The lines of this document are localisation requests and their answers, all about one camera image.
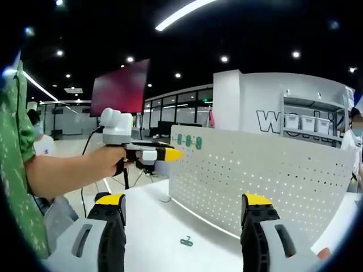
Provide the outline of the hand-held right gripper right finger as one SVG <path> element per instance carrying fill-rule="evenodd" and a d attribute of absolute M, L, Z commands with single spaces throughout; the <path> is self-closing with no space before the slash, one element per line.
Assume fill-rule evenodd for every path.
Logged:
<path fill-rule="evenodd" d="M 263 195 L 242 195 L 243 271 L 317 271 L 321 260 L 303 232 Z"/>

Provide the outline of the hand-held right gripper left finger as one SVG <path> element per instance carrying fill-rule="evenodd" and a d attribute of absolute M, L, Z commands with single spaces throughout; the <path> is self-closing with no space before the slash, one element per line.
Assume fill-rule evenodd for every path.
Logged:
<path fill-rule="evenodd" d="M 73 221 L 53 203 L 44 216 L 49 271 L 124 271 L 125 194 L 98 193 L 88 216 Z"/>

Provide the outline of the person's left hand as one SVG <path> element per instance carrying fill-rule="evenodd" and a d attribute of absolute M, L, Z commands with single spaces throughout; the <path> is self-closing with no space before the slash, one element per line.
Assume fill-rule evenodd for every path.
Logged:
<path fill-rule="evenodd" d="M 123 161 L 125 167 L 133 164 L 126 158 L 126 150 L 121 146 L 103 146 L 90 156 L 91 161 L 97 166 L 98 177 L 101 179 L 114 176 L 119 161 Z"/>

